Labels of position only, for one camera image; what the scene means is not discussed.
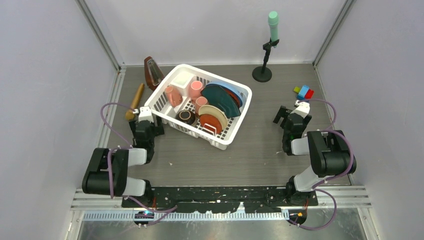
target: gray wooden tabletop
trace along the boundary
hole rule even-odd
[[[310,165],[308,155],[287,156],[282,152],[283,130],[273,123],[281,105],[294,108],[294,87],[308,85],[315,91],[314,98],[323,98],[320,84],[311,64],[269,65],[272,79],[260,83],[252,78],[256,65],[197,66],[200,69],[247,85],[252,100],[247,114],[226,150],[211,146],[202,138],[194,138],[165,126],[165,135],[155,138],[155,154],[151,163],[128,170],[133,178],[149,180],[153,186],[255,186],[285,185],[291,176]],[[162,66],[167,74],[172,66]],[[119,102],[130,105],[140,83],[145,83],[143,67],[128,67],[125,72]],[[152,91],[146,87],[141,98],[143,106]],[[116,110],[113,127],[127,139],[132,139],[126,109]],[[311,102],[307,131],[324,129],[330,124],[326,106]],[[113,132],[108,147],[123,145]],[[331,185],[349,185],[347,176],[329,182]]]

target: rolling pin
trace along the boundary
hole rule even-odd
[[[138,86],[137,92],[134,95],[134,98],[132,99],[131,102],[131,108],[132,109],[136,109],[139,106],[140,103],[140,99],[142,99],[142,95],[143,95],[143,91],[145,90],[145,84],[142,83],[140,84],[140,86]],[[128,121],[132,121],[134,118],[136,117],[136,115],[133,113],[132,110],[128,109],[128,111],[126,111],[125,113],[125,119]]]

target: white plastic basket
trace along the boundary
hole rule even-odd
[[[229,118],[227,127],[223,129],[220,134],[214,134],[211,131],[204,129],[200,125],[200,121],[197,121],[196,126],[190,126],[175,119],[177,113],[181,110],[185,109],[192,112],[195,111],[195,106],[191,103],[190,98],[185,95],[187,91],[180,90],[182,95],[182,103],[176,107],[171,106],[165,94],[165,88],[167,88],[179,74],[184,72],[193,74],[195,76],[192,81],[201,81],[203,85],[206,85],[209,82],[226,82],[233,85],[233,87],[235,87],[241,93],[243,101],[243,106],[240,108],[241,115],[238,117]],[[181,132],[186,133],[192,137],[201,137],[206,139],[212,146],[221,150],[225,150],[227,149],[228,145],[233,142],[234,137],[236,136],[236,133],[239,130],[239,127],[242,124],[242,121],[249,109],[251,100],[252,90],[248,86],[187,64],[180,64],[176,66],[162,80],[156,90],[148,98],[144,106],[150,107],[152,114],[161,117],[164,124],[169,124],[174,129],[180,130]]]

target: blue block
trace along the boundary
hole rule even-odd
[[[306,85],[303,85],[302,88],[300,89],[299,96],[305,99],[305,95],[308,93],[308,90],[309,90],[309,87]]]

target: wooden metronome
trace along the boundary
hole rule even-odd
[[[165,78],[158,64],[151,56],[144,59],[144,77],[149,89],[154,91]]]

